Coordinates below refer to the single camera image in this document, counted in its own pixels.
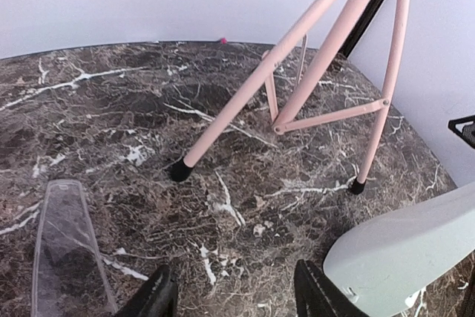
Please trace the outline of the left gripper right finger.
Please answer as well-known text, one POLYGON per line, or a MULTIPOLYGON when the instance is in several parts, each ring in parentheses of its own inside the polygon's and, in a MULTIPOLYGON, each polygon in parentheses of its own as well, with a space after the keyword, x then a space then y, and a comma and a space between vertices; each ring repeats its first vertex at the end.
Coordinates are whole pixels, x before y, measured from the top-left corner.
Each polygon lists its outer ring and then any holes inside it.
POLYGON ((298 317, 367 317, 311 261, 297 261, 294 290, 298 317))

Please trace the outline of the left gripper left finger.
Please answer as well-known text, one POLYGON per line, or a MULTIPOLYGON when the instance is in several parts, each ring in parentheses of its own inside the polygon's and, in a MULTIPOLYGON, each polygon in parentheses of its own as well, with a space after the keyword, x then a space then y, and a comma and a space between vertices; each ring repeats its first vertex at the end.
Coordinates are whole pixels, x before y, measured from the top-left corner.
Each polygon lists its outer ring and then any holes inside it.
POLYGON ((167 264, 159 266, 114 317, 177 316, 178 284, 167 264))

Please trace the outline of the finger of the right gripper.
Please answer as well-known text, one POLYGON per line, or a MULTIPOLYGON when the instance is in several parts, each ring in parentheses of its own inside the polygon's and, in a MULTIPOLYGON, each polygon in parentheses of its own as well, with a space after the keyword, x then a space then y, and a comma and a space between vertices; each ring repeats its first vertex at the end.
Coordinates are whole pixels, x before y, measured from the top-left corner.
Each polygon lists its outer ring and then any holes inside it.
POLYGON ((448 128, 469 146, 475 146, 474 120, 474 115, 450 120, 448 122, 448 128))

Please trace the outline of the white metronome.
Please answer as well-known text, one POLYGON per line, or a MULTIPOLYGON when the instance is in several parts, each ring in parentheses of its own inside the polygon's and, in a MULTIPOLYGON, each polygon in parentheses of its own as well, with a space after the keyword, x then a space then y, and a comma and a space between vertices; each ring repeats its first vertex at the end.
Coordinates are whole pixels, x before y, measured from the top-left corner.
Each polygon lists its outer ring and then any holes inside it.
POLYGON ((324 274, 369 316, 394 316, 474 250, 474 184, 379 215, 330 248, 324 274))

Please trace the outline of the clear metronome cover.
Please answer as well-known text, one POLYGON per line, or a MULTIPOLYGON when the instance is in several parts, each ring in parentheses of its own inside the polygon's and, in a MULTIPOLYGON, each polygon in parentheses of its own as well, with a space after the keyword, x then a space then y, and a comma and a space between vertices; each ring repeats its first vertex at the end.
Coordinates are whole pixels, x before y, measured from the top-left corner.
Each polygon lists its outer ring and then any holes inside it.
POLYGON ((82 184, 50 181, 36 236, 30 314, 112 316, 117 310, 82 184))

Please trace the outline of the pink music stand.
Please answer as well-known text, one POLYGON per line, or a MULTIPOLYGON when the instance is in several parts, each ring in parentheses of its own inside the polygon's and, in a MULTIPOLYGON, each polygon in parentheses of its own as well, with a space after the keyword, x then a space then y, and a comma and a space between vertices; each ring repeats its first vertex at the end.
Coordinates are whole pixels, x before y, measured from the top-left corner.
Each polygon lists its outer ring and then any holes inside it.
POLYGON ((174 182, 183 182, 189 177, 198 161, 223 133, 231 121, 239 114, 248 101, 250 101, 260 88, 265 88, 272 121, 272 130, 276 134, 284 134, 290 131, 310 128, 338 120, 359 117, 363 114, 376 114, 376 120, 368 142, 364 161, 361 164, 356 179, 350 187, 350 191, 355 195, 359 195, 364 191, 367 176, 387 120, 399 75, 407 31, 410 0, 396 0, 393 35, 381 98, 352 108, 345 108, 329 114, 298 120, 296 118, 298 112, 304 106, 321 77, 327 71, 335 55, 339 52, 347 36, 363 13, 369 0, 347 0, 340 15, 335 20, 334 25, 309 66, 299 66, 295 89, 282 109, 278 107, 273 73, 297 44, 301 44, 302 46, 307 44, 308 31, 334 1, 335 0, 315 0, 286 32, 283 38, 270 51, 263 55, 259 65, 240 86, 234 96, 226 103, 224 108, 211 122, 196 143, 183 158, 172 165, 170 178, 174 182))

